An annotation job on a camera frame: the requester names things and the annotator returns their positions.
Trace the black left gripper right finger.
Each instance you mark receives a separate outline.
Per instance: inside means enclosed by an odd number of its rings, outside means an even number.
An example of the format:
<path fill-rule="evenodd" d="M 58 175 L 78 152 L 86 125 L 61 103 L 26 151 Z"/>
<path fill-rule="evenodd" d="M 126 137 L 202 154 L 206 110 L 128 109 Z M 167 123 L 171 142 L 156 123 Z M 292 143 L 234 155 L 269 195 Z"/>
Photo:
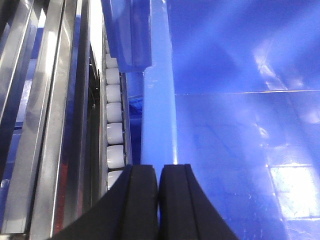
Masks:
<path fill-rule="evenodd" d="M 236 240 L 189 164 L 168 164 L 159 181 L 160 240 Z"/>

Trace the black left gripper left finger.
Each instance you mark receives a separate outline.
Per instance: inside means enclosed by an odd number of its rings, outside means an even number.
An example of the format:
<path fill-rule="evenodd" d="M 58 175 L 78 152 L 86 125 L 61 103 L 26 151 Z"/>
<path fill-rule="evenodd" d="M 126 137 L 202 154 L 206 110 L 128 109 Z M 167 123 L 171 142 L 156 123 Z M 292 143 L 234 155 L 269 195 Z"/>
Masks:
<path fill-rule="evenodd" d="M 155 240 L 158 186 L 151 165 L 128 165 L 110 190 L 54 240 Z"/>

